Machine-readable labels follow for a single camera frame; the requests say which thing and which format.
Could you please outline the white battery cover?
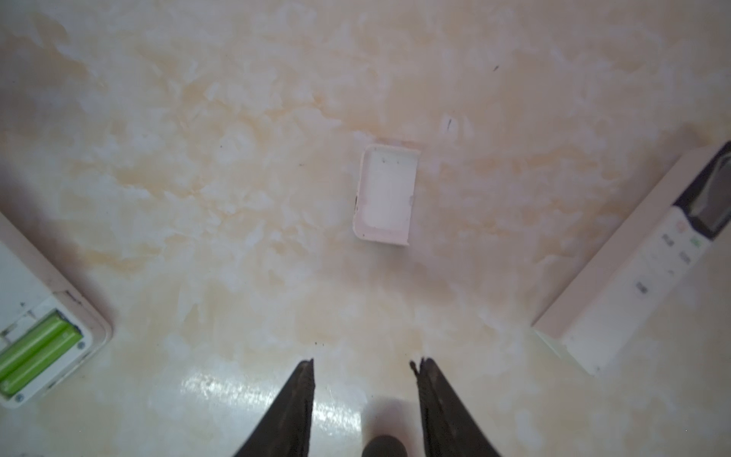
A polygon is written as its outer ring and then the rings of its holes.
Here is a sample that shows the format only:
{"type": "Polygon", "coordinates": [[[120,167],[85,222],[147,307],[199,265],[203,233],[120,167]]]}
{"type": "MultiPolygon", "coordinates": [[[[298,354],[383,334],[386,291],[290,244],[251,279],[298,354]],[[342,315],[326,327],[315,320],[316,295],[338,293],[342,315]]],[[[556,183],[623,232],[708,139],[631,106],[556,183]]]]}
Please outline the white battery cover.
{"type": "Polygon", "coordinates": [[[357,238],[401,247],[409,245],[420,156],[418,150],[384,144],[365,149],[352,221],[357,238]]]}

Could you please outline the white remote with eco sticker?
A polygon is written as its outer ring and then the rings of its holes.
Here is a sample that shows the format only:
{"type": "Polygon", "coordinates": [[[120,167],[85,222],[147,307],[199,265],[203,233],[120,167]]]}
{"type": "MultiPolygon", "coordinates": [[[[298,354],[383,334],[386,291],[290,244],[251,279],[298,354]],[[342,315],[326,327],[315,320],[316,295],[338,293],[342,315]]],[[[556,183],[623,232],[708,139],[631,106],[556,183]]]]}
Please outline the white remote with eco sticker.
{"type": "Polygon", "coordinates": [[[1,353],[58,313],[82,340],[1,406],[17,409],[77,371],[112,338],[112,325],[7,217],[1,217],[1,353]]]}

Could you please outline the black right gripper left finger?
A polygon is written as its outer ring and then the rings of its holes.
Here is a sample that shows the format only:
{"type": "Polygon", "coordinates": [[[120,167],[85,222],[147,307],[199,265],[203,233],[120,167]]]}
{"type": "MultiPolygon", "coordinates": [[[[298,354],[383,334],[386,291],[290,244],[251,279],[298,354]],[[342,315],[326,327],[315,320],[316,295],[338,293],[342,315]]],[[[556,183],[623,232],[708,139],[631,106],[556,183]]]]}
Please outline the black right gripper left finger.
{"type": "Polygon", "coordinates": [[[308,456],[314,392],[314,361],[301,361],[235,456],[308,456]]]}

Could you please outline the green battery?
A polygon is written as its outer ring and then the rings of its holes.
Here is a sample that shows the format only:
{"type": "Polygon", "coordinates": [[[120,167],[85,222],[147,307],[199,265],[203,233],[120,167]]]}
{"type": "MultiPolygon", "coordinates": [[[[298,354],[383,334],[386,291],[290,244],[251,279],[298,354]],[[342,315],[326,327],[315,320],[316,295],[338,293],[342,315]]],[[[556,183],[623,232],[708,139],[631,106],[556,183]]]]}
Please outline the green battery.
{"type": "Polygon", "coordinates": [[[18,368],[2,378],[1,392],[5,396],[14,396],[81,340],[82,335],[76,329],[64,329],[18,368]]]}
{"type": "Polygon", "coordinates": [[[68,328],[70,328],[70,323],[58,313],[53,313],[32,328],[1,353],[1,379],[18,369],[40,348],[51,342],[57,334],[68,328]]]}

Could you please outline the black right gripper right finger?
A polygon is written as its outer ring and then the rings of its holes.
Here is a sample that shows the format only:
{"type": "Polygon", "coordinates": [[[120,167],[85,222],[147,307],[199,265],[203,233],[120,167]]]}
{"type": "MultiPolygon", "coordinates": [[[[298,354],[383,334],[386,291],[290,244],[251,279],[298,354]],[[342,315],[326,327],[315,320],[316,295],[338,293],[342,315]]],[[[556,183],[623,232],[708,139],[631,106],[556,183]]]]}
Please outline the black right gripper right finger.
{"type": "Polygon", "coordinates": [[[409,367],[417,382],[426,456],[501,456],[433,359],[410,361],[409,367]]]}

